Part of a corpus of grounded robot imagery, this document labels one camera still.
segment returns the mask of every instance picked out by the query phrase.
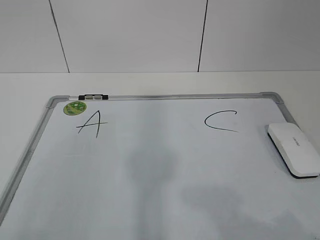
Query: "whiteboard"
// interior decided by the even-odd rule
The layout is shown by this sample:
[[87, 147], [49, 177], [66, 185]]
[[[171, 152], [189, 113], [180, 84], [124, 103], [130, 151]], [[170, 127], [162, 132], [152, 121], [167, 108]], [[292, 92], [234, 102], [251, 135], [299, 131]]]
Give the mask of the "whiteboard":
[[[320, 237], [320, 178], [286, 169], [266, 131], [286, 121], [274, 100], [86, 100], [76, 116], [70, 102], [52, 109], [1, 240]], [[79, 132], [98, 110], [98, 135], [97, 114]]]

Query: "round magnet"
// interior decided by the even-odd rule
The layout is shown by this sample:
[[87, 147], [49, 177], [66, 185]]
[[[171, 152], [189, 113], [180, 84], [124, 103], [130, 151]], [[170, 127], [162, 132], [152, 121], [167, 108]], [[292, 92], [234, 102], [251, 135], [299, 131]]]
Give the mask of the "round magnet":
[[82, 101], [73, 101], [65, 105], [63, 112], [69, 116], [82, 114], [87, 109], [87, 105]]

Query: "whiteboard frame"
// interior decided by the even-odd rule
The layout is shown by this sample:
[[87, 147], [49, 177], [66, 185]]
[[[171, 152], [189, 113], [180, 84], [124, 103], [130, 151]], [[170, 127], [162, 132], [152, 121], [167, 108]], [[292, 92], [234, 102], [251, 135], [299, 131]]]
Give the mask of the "whiteboard frame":
[[[295, 119], [287, 109], [284, 101], [276, 92], [260, 92], [260, 93], [227, 93], [227, 94], [185, 94], [185, 95], [124, 95], [124, 96], [108, 96], [108, 100], [93, 99], [93, 100], [81, 100], [81, 101], [132, 101], [132, 100], [176, 100], [176, 99], [272, 99], [285, 120], [288, 123], [296, 124]], [[78, 101], [79, 96], [58, 95], [49, 99], [44, 113], [37, 124], [30, 141], [28, 142], [17, 166], [15, 167], [10, 180], [4, 189], [0, 198], [0, 227], [6, 216], [6, 213], [10, 207], [12, 199], [19, 187], [20, 181], [24, 176], [27, 166], [36, 150], [36, 147], [41, 139], [41, 136], [47, 126], [47, 123], [54, 111], [57, 103], [66, 101]]]

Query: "white table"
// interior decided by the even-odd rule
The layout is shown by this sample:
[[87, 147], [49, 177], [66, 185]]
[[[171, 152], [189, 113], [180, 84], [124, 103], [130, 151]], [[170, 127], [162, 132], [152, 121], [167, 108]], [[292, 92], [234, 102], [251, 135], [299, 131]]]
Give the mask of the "white table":
[[55, 95], [277, 92], [320, 152], [320, 71], [0, 74], [0, 193]]

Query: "white eraser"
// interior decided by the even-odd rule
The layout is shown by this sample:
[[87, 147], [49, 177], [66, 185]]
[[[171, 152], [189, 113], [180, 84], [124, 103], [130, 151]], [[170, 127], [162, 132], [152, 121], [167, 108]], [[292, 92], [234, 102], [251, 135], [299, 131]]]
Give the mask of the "white eraser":
[[297, 125], [289, 122], [271, 123], [268, 133], [294, 177], [320, 175], [320, 155]]

